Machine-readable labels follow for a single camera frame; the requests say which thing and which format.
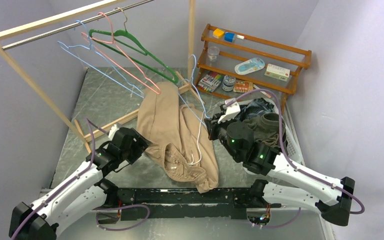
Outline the beige shorts with white stripe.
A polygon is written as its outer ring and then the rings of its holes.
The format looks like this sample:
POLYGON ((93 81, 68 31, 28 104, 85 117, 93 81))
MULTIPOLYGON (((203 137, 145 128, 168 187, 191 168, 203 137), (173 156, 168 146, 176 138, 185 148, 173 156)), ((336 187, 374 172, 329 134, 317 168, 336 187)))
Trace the beige shorts with white stripe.
POLYGON ((193 104, 180 104, 179 89, 157 83, 161 92, 145 92, 138 109, 136 130, 148 141, 146 154, 173 181, 189 183, 200 193, 219 186, 219 167, 213 142, 193 104))

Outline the dark leaf-print shorts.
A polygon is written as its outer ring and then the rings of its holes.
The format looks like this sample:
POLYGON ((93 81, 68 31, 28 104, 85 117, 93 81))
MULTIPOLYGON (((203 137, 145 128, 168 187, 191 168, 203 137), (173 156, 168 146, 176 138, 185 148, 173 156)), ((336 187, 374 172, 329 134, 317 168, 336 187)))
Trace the dark leaf-print shorts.
POLYGON ((240 111, 235 117, 239 121, 252 119, 275 111, 275 105, 263 97, 255 98, 246 104, 240 104, 239 107, 240 111))

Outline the olive green shorts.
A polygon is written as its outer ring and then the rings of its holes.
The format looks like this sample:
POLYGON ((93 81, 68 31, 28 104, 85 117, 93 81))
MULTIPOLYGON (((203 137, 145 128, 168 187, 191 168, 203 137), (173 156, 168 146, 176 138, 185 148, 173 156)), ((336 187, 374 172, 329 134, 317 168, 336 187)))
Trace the olive green shorts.
POLYGON ((264 113, 242 121, 253 130, 254 140, 272 148, 280 148, 279 115, 264 113))

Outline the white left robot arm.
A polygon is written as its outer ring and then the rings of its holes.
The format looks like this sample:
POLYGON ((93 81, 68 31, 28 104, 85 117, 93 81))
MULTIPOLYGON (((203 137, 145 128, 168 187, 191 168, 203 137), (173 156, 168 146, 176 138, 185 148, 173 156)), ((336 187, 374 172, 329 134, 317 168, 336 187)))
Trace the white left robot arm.
POLYGON ((30 204, 14 207, 9 237, 12 240, 56 240, 70 225, 92 210, 114 207, 118 187, 106 176, 120 164, 132 165, 151 141, 133 128, 114 125, 109 140, 93 150, 63 182, 30 204))

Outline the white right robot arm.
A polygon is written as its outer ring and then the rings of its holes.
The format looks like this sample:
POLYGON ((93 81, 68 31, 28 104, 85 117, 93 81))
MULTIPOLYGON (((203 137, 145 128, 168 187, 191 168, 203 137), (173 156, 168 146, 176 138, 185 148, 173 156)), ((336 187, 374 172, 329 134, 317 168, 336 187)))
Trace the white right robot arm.
POLYGON ((346 227, 352 213, 351 194, 355 181, 350 177, 332 178, 288 159, 277 148, 254 139, 254 132, 243 122, 218 122, 213 117, 205 125, 210 140, 218 140, 229 155, 248 172, 285 181, 282 186, 257 179, 245 198, 247 208, 304 208, 320 214, 327 222, 346 227))

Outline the marker pen set pack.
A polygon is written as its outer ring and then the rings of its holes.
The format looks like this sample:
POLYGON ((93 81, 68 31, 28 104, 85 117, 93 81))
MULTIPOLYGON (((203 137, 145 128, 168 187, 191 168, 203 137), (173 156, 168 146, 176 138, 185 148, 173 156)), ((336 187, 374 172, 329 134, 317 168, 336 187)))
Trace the marker pen set pack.
POLYGON ((209 71, 199 82, 198 86, 208 93, 213 93, 222 83, 223 75, 209 71))

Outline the orange snack packet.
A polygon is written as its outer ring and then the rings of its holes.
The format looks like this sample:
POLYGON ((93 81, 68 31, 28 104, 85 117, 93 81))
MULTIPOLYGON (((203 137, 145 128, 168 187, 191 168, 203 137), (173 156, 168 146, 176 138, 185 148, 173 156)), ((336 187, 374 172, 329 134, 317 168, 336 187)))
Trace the orange snack packet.
POLYGON ((254 89, 254 84, 249 81, 236 80, 233 86, 234 93, 247 93, 254 89))

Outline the white pen with red tip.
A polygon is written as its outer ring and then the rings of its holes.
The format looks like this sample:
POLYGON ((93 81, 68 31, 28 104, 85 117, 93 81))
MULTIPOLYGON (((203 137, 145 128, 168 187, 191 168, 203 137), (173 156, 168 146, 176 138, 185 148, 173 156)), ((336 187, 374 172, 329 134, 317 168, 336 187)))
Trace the white pen with red tip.
MULTIPOLYGON (((255 85, 255 84, 253 85, 253 88, 255 90, 260 90, 261 89, 261 87, 259 87, 258 85, 255 85)), ((269 93, 265 92, 264 90, 260 90, 259 92, 262 93, 268 99, 272 98, 272 96, 269 93)))

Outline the orange wooden shelf rack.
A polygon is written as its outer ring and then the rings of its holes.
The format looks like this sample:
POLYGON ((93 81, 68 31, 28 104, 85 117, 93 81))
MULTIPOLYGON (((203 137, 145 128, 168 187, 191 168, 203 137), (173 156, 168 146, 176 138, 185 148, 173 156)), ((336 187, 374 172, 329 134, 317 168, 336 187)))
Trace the orange wooden shelf rack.
POLYGON ((251 36, 207 24, 201 41, 203 50, 196 66, 195 85, 219 98, 227 98, 219 90, 204 87, 199 81, 210 72, 231 76, 261 88, 279 93, 281 107, 295 94, 303 70, 310 68, 312 51, 251 36))

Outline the clear plastic cup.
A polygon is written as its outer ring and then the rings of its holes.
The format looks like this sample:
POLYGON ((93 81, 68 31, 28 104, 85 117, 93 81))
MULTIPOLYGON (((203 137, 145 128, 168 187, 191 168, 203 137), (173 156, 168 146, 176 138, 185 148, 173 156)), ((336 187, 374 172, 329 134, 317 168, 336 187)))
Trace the clear plastic cup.
POLYGON ((207 59, 210 62, 215 62, 220 54, 220 49, 217 46, 210 46, 207 49, 207 59))

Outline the white green box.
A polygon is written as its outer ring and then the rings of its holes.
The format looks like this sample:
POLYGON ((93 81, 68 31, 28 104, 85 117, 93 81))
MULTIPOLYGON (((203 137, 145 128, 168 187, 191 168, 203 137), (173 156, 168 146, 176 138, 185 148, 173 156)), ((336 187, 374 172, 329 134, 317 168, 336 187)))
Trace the white green box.
POLYGON ((291 72, 287 68, 269 63, 266 66, 264 75, 267 77, 271 77, 271 78, 286 82, 291 76, 291 72))

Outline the blue block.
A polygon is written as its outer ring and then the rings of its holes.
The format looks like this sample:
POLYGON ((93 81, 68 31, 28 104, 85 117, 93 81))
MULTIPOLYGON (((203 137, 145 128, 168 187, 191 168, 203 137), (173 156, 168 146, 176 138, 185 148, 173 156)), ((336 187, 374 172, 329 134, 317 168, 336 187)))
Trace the blue block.
POLYGON ((236 34, 233 32, 225 32, 224 34, 224 40, 229 43, 233 43, 236 39, 236 34))

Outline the yellow block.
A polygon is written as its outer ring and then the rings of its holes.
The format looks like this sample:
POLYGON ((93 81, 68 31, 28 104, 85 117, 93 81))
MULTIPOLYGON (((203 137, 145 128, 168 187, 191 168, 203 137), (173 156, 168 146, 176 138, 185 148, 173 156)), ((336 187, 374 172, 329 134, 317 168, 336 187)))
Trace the yellow block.
POLYGON ((220 28, 216 28, 212 32, 212 37, 215 39, 222 39, 225 35, 225 31, 220 28))

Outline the wooden clothes rack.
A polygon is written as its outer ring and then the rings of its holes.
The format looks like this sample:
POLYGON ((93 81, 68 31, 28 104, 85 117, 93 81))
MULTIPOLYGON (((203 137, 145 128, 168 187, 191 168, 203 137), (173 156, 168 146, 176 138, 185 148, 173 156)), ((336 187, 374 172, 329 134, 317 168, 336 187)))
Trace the wooden clothes rack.
MULTIPOLYGON (((49 16, 40 20, 36 20, 30 23, 26 23, 20 26, 16 26, 10 29, 6 29, 0 31, 0 41, 6 40, 15 36, 19 36, 21 34, 29 33, 34 30, 42 29, 44 27, 57 24, 63 22, 65 20, 73 19, 75 17, 91 13, 102 8, 116 5, 118 3, 124 2, 125 0, 101 0, 95 3, 91 3, 85 6, 78 7, 73 10, 69 10, 63 13, 59 13, 53 16, 49 16)), ((130 4, 125 7, 116 8, 108 13, 105 13, 107 16, 120 13, 121 9, 129 10, 146 3, 150 3, 153 0, 142 0, 138 3, 130 4)), ((188 54, 191 55, 194 53, 194 36, 195 36, 195 16, 196 16, 196 0, 188 1, 188 54)), ((89 142, 92 141, 92 134, 83 134, 81 132, 81 127, 78 121, 75 119, 73 124, 71 120, 69 120, 64 113, 57 107, 57 105, 51 100, 51 98, 43 91, 43 89, 35 82, 35 80, 24 70, 19 63, 8 53, 6 50, 13 49, 15 47, 25 45, 27 43, 34 42, 39 39, 43 39, 52 35, 55 35, 60 32, 64 32, 69 29, 73 29, 77 27, 78 23, 72 23, 70 25, 57 28, 55 30, 51 30, 46 33, 42 33, 40 35, 36 35, 15 43, 11 43, 9 45, 1 46, 0 45, 0 56, 9 64, 9 66, 38 94, 38 96, 52 109, 52 111, 64 122, 64 124, 72 130, 73 133, 84 143, 86 150, 88 153, 91 152, 89 142)), ((184 82, 184 85, 181 86, 178 90, 180 93, 185 93, 186 91, 190 91, 195 98, 198 99, 198 94, 193 90, 193 84, 187 83, 187 81, 180 75, 180 73, 176 72, 177 76, 184 82)), ((136 119, 138 116, 139 110, 134 110, 110 123, 104 125, 102 128, 104 130, 109 130, 115 124, 125 124, 133 119, 136 119)))

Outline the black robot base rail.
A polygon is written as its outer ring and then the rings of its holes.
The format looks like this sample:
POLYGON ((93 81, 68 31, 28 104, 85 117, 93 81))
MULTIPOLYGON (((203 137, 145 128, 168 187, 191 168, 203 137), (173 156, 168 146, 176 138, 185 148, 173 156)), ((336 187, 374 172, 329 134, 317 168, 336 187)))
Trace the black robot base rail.
POLYGON ((109 210, 130 207, 121 211, 121 220, 169 218, 218 218, 247 219, 251 209, 264 211, 266 207, 281 207, 268 203, 249 187, 215 188, 200 193, 194 188, 119 188, 102 205, 109 210))

